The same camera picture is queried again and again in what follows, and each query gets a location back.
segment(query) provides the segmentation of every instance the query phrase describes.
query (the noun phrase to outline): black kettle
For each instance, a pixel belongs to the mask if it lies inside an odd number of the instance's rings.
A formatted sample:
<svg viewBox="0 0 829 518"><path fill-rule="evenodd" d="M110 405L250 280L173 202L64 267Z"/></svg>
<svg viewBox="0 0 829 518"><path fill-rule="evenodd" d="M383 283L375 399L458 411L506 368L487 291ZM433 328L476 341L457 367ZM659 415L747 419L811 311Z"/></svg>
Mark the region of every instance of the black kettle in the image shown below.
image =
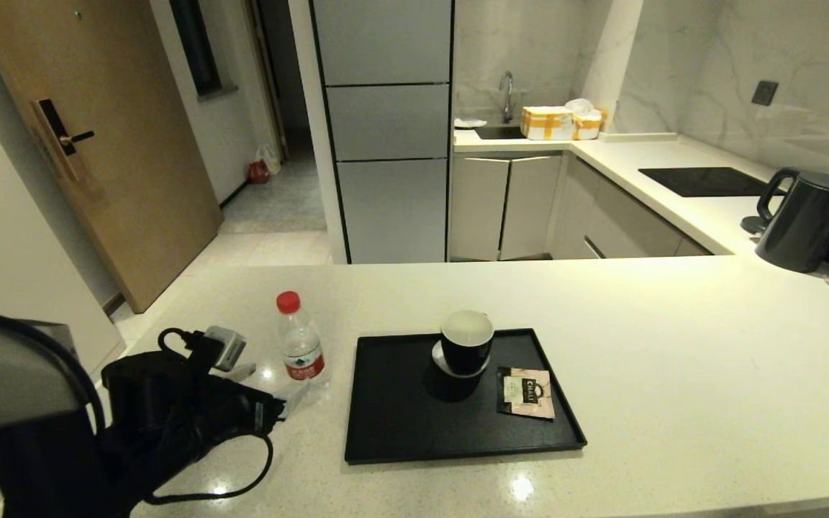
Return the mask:
<svg viewBox="0 0 829 518"><path fill-rule="evenodd" d="M792 178L792 187L773 215L769 202L787 178ZM757 212L766 223L757 255L796 272L818 268L829 250L829 174L781 168L760 196Z"/></svg>

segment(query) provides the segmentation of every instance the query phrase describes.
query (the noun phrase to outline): sink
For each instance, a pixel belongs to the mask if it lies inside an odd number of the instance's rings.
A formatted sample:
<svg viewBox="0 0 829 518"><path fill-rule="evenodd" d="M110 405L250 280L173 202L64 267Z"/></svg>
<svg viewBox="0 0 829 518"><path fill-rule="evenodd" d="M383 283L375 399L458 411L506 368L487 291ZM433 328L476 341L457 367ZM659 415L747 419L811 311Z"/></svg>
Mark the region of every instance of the sink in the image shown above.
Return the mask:
<svg viewBox="0 0 829 518"><path fill-rule="evenodd" d="M481 140L497 140L500 138L526 138L520 132L520 127L480 127L475 128Z"/></svg>

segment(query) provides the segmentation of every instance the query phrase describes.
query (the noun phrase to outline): door handle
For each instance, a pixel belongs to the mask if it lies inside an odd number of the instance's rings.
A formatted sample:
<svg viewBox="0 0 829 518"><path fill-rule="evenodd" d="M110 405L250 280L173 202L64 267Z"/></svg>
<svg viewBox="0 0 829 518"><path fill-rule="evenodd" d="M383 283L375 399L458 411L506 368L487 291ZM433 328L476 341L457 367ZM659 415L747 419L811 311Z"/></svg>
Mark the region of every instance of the door handle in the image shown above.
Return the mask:
<svg viewBox="0 0 829 518"><path fill-rule="evenodd" d="M85 165L78 158L70 157L76 154L76 142L95 137L95 131L80 132L71 137L69 131L66 131L63 120L60 119L59 112L56 112L52 99L37 99L30 104L34 109L34 114L37 115L37 121L44 127L44 134L50 141L50 146L62 151L60 153L62 156L55 156L55 158L62 164L70 178L74 181L82 181L79 171L85 170Z"/></svg>

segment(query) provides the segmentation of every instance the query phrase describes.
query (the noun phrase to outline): white saucer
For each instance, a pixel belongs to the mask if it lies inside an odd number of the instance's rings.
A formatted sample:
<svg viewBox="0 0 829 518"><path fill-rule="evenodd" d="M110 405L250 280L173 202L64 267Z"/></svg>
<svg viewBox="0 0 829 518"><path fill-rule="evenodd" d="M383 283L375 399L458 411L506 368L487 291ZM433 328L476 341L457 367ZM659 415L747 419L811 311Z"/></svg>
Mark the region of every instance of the white saucer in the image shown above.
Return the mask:
<svg viewBox="0 0 829 518"><path fill-rule="evenodd" d="M474 378L479 374L483 373L488 367L488 363L491 361L491 355L488 355L488 358L484 359L484 363L481 364L481 368L477 371L474 371L472 374L457 374L450 370L450 366L447 365L447 358L443 357L443 345L440 344L438 340L437 343L434 344L434 348L430 351L431 358L434 358L434 363L437 364L437 367L440 367L440 370L444 372L444 374L450 375L454 378L458 378L461 380L467 380L469 378Z"/></svg>

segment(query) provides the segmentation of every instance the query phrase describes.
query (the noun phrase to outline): window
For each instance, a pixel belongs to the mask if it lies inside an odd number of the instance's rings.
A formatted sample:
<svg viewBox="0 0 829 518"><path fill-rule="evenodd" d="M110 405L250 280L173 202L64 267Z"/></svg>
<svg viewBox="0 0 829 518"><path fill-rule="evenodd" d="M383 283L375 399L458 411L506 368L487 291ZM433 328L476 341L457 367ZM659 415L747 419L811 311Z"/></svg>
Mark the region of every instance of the window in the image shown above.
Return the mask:
<svg viewBox="0 0 829 518"><path fill-rule="evenodd" d="M191 77L197 87L197 95L203 96L222 89L217 62L213 59L204 16L200 12L197 0L171 0L171 12L174 13L175 25L184 44Z"/></svg>

